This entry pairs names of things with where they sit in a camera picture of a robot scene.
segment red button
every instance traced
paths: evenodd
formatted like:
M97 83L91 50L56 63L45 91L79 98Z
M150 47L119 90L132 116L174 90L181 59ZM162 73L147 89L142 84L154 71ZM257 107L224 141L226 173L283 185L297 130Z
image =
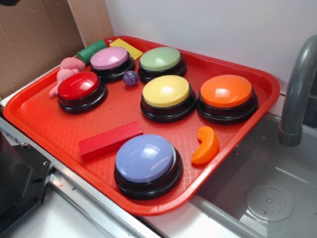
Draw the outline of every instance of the red button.
M99 85L99 79L93 72L80 72L66 80L58 87L58 95L64 100L77 100L94 92Z

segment red wooden block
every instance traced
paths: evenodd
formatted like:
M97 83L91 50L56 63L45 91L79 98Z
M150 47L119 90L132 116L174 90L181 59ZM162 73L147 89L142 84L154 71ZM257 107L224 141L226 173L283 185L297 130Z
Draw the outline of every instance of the red wooden block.
M134 121L80 141L80 155L83 160L90 160L117 150L129 139L142 134L143 132L140 123Z

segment lavender button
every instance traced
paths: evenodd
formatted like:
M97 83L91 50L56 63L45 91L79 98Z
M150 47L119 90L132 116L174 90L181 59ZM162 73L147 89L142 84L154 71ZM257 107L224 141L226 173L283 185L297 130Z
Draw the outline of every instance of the lavender button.
M119 149L115 166L130 182L144 183L160 178L172 166L175 149L165 138L146 134L134 137Z
M106 70L123 64L128 59L128 52L123 47L109 47L95 53L90 64L93 68Z

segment gray sink basin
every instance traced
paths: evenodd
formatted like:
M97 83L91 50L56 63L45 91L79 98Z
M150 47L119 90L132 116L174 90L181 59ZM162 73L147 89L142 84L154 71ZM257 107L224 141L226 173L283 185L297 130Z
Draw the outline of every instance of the gray sink basin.
M263 237L317 237L317 132L304 127L302 143L284 147L279 122L267 113L197 195Z

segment pink button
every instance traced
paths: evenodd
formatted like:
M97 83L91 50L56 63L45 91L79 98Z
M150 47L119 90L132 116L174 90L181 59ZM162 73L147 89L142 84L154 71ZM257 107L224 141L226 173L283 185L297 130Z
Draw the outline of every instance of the pink button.
M80 72L75 74L58 87L58 95L64 100L77 100L88 96L99 86L99 79L95 73Z
M99 70L111 69L123 64L128 59L128 52L123 47L109 47L95 53L90 64Z

